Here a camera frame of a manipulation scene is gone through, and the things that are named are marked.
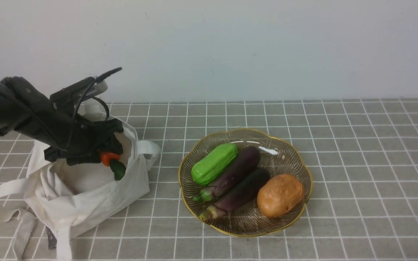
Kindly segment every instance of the robotic arm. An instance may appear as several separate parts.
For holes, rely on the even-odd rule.
[[[49,99],[22,77],[3,79],[0,81],[0,136],[16,131],[41,141],[50,145],[44,151],[46,160],[65,158],[68,165],[100,163],[104,152],[123,154],[122,145],[114,135],[123,132],[121,121],[107,120],[106,104],[94,97],[101,91],[103,80],[120,70],[83,79]],[[104,121],[92,122],[78,114],[80,103],[90,98],[106,106]]]

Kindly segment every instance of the plastic vegetable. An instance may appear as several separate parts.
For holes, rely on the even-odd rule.
[[[114,180],[121,180],[125,176],[125,165],[116,159],[110,160],[110,168],[114,172]]]
[[[256,147],[246,147],[234,161],[206,188],[193,197],[194,201],[210,201],[220,197],[251,173],[261,161],[261,152]]]
[[[259,189],[267,183],[270,175],[266,169],[257,169],[244,180],[221,197],[214,204],[208,206],[199,215],[203,221],[219,218],[228,212],[234,211],[248,203],[257,196]]]
[[[257,205],[262,215],[277,218],[285,215],[304,197],[304,185],[293,175],[272,177],[257,194]]]
[[[109,167],[111,159],[120,160],[120,155],[112,152],[101,152],[99,156],[101,157],[101,162],[103,162],[106,167]]]
[[[227,165],[237,156],[238,148],[235,144],[225,143],[217,146],[191,169],[193,181],[206,186],[218,177]]]

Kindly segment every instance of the plate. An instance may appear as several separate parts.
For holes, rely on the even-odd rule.
[[[204,137],[184,158],[179,168],[179,185],[185,206],[198,220],[199,215],[213,202],[194,202],[192,197],[203,187],[196,184],[191,177],[193,165],[203,159],[215,147],[224,143],[234,143],[241,150],[255,146],[261,151],[260,167],[265,167],[271,176],[282,173],[295,175],[306,189],[303,199],[290,212],[278,218],[266,218],[257,208],[256,200],[211,221],[207,225],[230,236],[254,237],[280,231],[297,221],[312,194],[312,177],[304,165],[300,154],[288,142],[271,137],[255,129],[236,129],[230,132],[219,132]]]

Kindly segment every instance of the orange pepper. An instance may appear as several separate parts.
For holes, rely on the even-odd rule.
[[[111,165],[111,159],[120,160],[120,155],[112,153],[112,152],[101,152],[100,157],[101,157],[101,162],[103,162],[103,164],[106,167],[109,167]]]

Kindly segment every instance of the green vegetable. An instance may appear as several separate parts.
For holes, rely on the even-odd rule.
[[[206,211],[199,215],[203,221],[219,218],[244,204],[257,196],[259,190],[270,179],[269,172],[266,169],[259,168],[249,174],[244,180],[230,190],[225,196],[221,197],[214,204],[208,206]]]
[[[244,177],[251,173],[261,161],[261,152],[258,148],[249,146],[239,152],[234,161],[211,184],[203,188],[193,200],[211,201],[220,197],[232,187],[237,185]]]
[[[126,167],[122,162],[111,159],[110,168],[114,172],[114,180],[121,180],[125,176]]]
[[[193,166],[191,169],[193,181],[201,186],[207,186],[235,159],[237,153],[238,148],[233,143],[217,146]]]

